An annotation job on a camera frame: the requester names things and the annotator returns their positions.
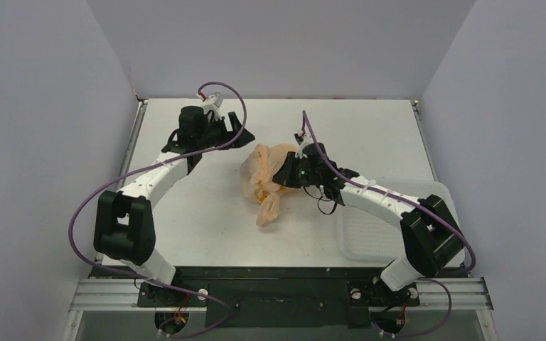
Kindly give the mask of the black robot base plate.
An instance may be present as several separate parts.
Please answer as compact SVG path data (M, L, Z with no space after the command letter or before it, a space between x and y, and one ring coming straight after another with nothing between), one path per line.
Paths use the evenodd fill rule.
M407 310L419 304L416 283L391 291L377 269L205 269L184 268L170 288L140 281L140 303L175 305L171 312L150 312L158 335L190 337L214 328L380 328L385 334L407 327ZM439 284L448 307L438 330L452 312L449 289Z

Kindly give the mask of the orange translucent plastic bag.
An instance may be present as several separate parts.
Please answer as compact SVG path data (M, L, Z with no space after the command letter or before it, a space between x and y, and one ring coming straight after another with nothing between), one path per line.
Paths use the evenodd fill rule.
M249 201L259 204L256 225L264 227L279 215L281 196L294 192L294 188L273 182L273 176L281 169L287 154L296 152L297 146L257 144L240 166L242 193Z

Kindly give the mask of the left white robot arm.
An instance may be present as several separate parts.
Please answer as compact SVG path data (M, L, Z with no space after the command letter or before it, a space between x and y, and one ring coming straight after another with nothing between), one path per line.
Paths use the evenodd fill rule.
M183 298L176 267L156 250L153 208L197 166L202 151L242 148L255 140L236 113L221 117L214 104L180 110L178 128L169 136L151 168L118 191L104 191L97 201L93 246L136 273L159 282L156 297L165 305Z

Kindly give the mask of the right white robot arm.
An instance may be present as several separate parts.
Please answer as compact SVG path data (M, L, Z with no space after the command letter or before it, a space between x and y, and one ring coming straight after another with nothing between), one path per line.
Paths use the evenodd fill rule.
M317 187L337 205L362 210L400 230L403 254L372 285L381 303L393 302L405 286L420 278L435 277L466 246L442 198L394 192L354 170L339 168L321 143L289 152L272 180L287 188Z

